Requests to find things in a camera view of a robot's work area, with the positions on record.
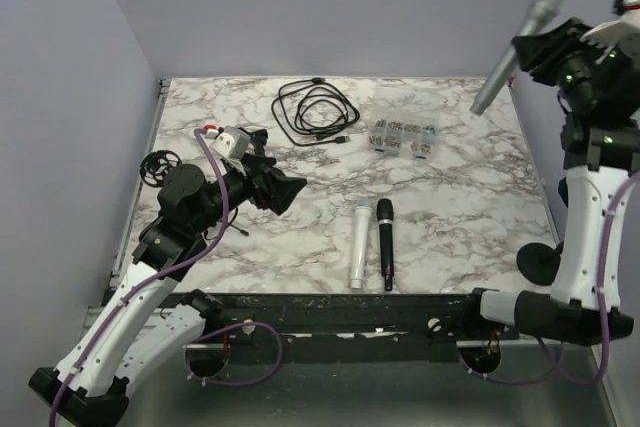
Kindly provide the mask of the white microphone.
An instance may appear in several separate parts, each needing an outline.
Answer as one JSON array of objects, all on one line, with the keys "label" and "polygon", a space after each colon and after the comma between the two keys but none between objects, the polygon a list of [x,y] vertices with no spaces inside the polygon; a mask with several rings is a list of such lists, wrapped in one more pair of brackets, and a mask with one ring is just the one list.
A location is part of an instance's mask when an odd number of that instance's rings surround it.
[{"label": "white microphone", "polygon": [[373,213],[373,204],[362,198],[356,203],[353,216],[353,236],[350,251],[349,285],[351,289],[361,290],[367,259],[369,222]]}]

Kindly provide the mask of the black tripod mic stand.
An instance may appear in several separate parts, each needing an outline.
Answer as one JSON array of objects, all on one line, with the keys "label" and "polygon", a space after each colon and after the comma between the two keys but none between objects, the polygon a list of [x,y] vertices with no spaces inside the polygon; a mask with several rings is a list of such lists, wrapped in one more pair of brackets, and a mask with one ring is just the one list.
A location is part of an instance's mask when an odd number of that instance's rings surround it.
[{"label": "black tripod mic stand", "polygon": [[194,164],[184,164],[170,150],[148,154],[140,164],[140,178],[159,188],[159,217],[182,234],[206,234],[223,219],[223,201],[217,181],[208,181]]}]

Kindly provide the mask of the black microphone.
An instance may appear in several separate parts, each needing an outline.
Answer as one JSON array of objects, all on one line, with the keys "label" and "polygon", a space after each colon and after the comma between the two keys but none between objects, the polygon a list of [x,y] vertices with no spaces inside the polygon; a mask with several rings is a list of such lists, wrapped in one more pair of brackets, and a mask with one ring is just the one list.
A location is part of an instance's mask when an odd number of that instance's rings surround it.
[{"label": "black microphone", "polygon": [[381,263],[381,276],[384,290],[393,290],[394,278],[394,244],[393,244],[393,204],[388,198],[381,198],[376,205],[376,218],[379,231],[379,255]]}]

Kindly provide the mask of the black round-base mic stand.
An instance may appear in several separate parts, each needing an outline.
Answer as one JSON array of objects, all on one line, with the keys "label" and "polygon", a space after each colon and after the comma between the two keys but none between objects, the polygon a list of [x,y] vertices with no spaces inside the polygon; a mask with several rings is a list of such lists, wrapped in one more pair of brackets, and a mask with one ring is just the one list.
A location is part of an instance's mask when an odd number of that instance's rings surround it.
[{"label": "black round-base mic stand", "polygon": [[266,129],[258,129],[250,132],[249,135],[254,154],[258,156],[265,156],[265,147],[268,142],[268,131]]}]

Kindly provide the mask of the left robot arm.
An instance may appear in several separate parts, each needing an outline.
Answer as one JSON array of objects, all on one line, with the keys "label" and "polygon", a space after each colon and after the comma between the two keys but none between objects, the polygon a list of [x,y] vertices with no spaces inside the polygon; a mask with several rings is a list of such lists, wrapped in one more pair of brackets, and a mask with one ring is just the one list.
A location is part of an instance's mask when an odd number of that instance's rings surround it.
[{"label": "left robot arm", "polygon": [[136,390],[187,343],[214,340],[222,327],[213,299],[195,290],[150,332],[143,327],[188,269],[219,239],[245,201],[280,215],[307,181],[288,177],[270,157],[247,154],[247,172],[219,173],[214,182],[193,164],[169,169],[158,193],[159,215],[140,234],[133,261],[85,336],[54,367],[38,368],[30,388],[51,407],[50,418],[74,426],[115,426]]}]

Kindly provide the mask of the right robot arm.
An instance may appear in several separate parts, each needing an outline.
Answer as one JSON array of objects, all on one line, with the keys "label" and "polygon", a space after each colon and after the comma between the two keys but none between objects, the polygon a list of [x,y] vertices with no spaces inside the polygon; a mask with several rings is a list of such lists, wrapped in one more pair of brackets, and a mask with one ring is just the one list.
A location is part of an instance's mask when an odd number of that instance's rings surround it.
[{"label": "right robot arm", "polygon": [[520,270],[548,284],[539,294],[476,289],[477,304],[460,326],[480,339],[496,323],[520,333],[576,345],[603,345],[631,335],[621,313],[619,251],[629,189],[639,174],[639,22],[627,12],[591,27],[572,18],[538,35],[512,40],[519,67],[558,88],[569,110],[561,132],[568,213],[561,253],[529,244]]}]

